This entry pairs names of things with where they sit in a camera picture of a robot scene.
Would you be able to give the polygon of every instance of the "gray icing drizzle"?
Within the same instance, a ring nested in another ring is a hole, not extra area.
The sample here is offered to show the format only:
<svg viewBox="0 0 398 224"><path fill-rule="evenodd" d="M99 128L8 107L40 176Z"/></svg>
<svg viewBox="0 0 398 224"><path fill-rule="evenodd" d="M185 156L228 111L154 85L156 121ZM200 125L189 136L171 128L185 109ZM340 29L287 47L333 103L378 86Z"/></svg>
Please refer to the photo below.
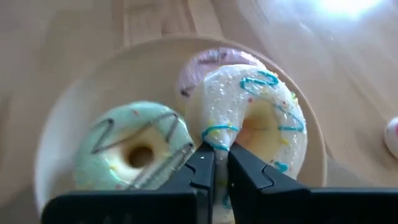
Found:
<svg viewBox="0 0 398 224"><path fill-rule="evenodd" d="M138 129L138 131L136 131L135 133L132 133L131 135L127 136L124 139L118 140L118 141L111 143L107 146L101 147L100 146L101 143L111 134L111 132L114 128L115 121L111 118L107 118L94 126L94 128L98 128L102 125L106 125L106 129L103 132L103 134L99 137L97 143L95 144L95 146L93 147L93 150L91 151L91 154L97 154L99 152L103 152L103 151L105 151L109 148L112 148L114 146L117 146L118 144L121 144L123 142L130 141L130 140L136 138L138 135L143 133L145 130L147 130L151 126L157 124L162 119L169 118L169 117L174 117L174 120L170 126L170 129L166 133L165 139L164 139L166 143L169 143L173 133L175 132L175 130L177 128L178 122L179 122L178 115L174 112L165 113L165 114L162 114L154 119L151 119L150 121L145 123L140 129ZM146 174L148 174L150 177L156 177L157 175L162 173L162 171L164 171L165 168L167 168L167 166L171 163L174 163L175 167L181 167L183 165L183 163L191 155L190 152L192 151L193 147L194 147L194 145L192 142L188 142L188 143L184 144L180 149L174 151L173 154L171 154L168 158L166 158L166 160L163 161L161 164L159 164L156 167L156 169L154 169L154 170L149 169L149 167L150 167L149 164L146 165L146 168L129 184L129 186L126 188L126 190L137 189L136 186L138 184L139 184L139 188L145 188L153 180L153 178L144 179Z"/></svg>

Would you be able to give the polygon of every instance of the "light blue glazed donut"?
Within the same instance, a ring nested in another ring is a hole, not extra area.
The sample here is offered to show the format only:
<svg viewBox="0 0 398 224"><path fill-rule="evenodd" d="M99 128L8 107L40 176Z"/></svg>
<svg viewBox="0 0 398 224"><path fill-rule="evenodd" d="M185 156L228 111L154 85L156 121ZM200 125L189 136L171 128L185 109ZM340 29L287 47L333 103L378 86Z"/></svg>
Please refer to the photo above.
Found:
<svg viewBox="0 0 398 224"><path fill-rule="evenodd" d="M157 189L193 154L180 116L139 101L97 119L75 158L77 189Z"/></svg>

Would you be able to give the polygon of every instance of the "white object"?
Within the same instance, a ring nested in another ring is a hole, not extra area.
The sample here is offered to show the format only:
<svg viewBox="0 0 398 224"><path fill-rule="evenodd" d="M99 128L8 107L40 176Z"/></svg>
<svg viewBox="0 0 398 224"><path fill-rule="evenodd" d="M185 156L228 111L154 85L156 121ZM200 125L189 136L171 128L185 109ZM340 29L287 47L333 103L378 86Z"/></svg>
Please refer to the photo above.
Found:
<svg viewBox="0 0 398 224"><path fill-rule="evenodd" d="M384 141L390 152L398 158L398 117L393 118L385 128Z"/></svg>

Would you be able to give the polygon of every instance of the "pink glazed donut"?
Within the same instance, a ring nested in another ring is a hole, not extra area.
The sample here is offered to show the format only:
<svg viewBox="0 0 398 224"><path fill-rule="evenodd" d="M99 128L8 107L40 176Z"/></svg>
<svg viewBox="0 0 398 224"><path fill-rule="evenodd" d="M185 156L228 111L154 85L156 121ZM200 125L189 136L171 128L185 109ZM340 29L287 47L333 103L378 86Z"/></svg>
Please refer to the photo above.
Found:
<svg viewBox="0 0 398 224"><path fill-rule="evenodd" d="M177 82L177 105L182 113L195 87L210 71L223 65L257 65L266 69L266 66L251 54L238 49L220 47L204 50L192 57L180 71Z"/></svg>

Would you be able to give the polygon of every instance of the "blue icing drizzle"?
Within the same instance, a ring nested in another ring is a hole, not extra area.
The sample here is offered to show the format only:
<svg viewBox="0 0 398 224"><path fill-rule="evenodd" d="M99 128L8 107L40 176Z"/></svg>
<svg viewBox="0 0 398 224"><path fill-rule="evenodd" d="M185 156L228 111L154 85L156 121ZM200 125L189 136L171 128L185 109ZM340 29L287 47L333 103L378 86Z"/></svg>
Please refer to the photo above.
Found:
<svg viewBox="0 0 398 224"><path fill-rule="evenodd" d="M294 120L296 120L298 122L298 127L291 127L291 126L279 126L278 129L281 131L299 131L299 132L303 132L304 131L304 124L301 122L300 119L298 119L298 117L294 116L292 113L287 112L285 110L283 110L283 108L280 105L274 104L274 106L278 109L280 109L282 112L290 115Z"/></svg>
<svg viewBox="0 0 398 224"><path fill-rule="evenodd" d="M289 169L288 165L284 164L283 162L276 161L274 162L274 164L278 167L279 171L281 172L286 172Z"/></svg>
<svg viewBox="0 0 398 224"><path fill-rule="evenodd" d="M214 125L214 126L210 126L208 127L204 132L202 132L201 134L201 138L202 140L204 140L205 142L207 142L211 147L215 148L215 149L219 149L219 150L223 150L223 151L228 151L228 146L222 144L214 144L212 142L208 142L205 140L205 137L210 133L210 131L214 131L214 130L218 130L218 129L230 129L233 131L238 132L239 128L236 128L234 126L228 126L228 125Z"/></svg>
<svg viewBox="0 0 398 224"><path fill-rule="evenodd" d="M254 84L258 84L258 85L267 85L267 86L274 86L277 85L279 83L279 80L277 77L275 77L273 74L270 73L270 71L258 71L258 73L260 73L261 75L264 75L266 78L270 78L271 81L264 81L264 80L258 80L256 78L242 78L240 84L241 84L241 88L243 90L246 90L247 92L253 94L254 96L258 96L260 98L262 98L261 96L255 94L253 91L248 90L246 88L246 84L247 83L254 83ZM282 112L290 115L294 120L296 120L299 124L298 127L291 127L291 126L279 126L278 129L281 131L299 131L299 132L303 132L304 131L304 124L301 122L300 119L298 119L298 117L294 116L292 113L287 112L285 110L283 110L283 108L280 105L274 104L274 106L276 108L278 108L279 110L281 110Z"/></svg>
<svg viewBox="0 0 398 224"><path fill-rule="evenodd" d="M255 95L255 93L253 93L251 90L248 90L246 88L246 84L247 83L254 83L254 84L258 84L258 85L267 85L267 86L274 86L277 85L279 83L279 80L277 77L275 77L274 75L272 75L269 71L258 71L258 73L260 73L261 75L264 75L266 78L270 78L271 81L264 81L264 80L258 80L257 78L242 78L241 80L241 88L243 90L246 90L248 92L250 92L251 94Z"/></svg>

